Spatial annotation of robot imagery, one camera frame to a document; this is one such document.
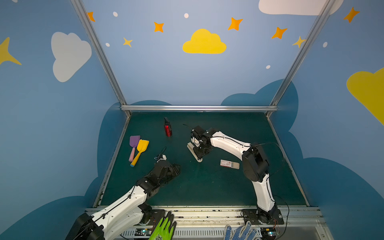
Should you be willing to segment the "long metal stapler magazine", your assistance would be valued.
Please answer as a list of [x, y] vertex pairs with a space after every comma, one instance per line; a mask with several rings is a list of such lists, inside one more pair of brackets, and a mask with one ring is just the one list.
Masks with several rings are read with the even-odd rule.
[[194, 158], [197, 160], [198, 163], [201, 163], [203, 161], [203, 149], [200, 144], [194, 144], [194, 143], [188, 143], [187, 148], [192, 153]]

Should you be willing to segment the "red white staple box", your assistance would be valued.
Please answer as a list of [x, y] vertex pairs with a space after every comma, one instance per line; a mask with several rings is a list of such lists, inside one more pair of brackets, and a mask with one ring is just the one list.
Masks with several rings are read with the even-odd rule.
[[240, 164], [239, 163], [232, 162], [232, 161], [227, 161], [227, 160], [221, 160], [220, 161], [220, 166], [221, 167], [231, 168], [231, 169], [236, 169], [236, 170], [240, 169]]

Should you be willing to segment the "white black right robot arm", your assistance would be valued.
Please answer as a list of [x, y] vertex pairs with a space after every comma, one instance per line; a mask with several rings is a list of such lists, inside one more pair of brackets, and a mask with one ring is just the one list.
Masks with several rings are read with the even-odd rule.
[[257, 221], [270, 224], [278, 220], [281, 212], [272, 195], [270, 164], [262, 146], [236, 140], [213, 128], [204, 130], [196, 126], [191, 130], [191, 141], [187, 148], [199, 163], [213, 147], [222, 149], [242, 161], [243, 172], [252, 182], [256, 193]]

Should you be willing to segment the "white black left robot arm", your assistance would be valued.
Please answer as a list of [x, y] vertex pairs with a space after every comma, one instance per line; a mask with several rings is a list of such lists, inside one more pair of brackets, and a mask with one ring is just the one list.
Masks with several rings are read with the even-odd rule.
[[113, 240], [126, 229], [150, 220], [146, 201], [177, 177], [181, 166], [159, 160], [154, 168], [121, 198], [93, 215], [83, 213], [74, 222], [67, 240]]

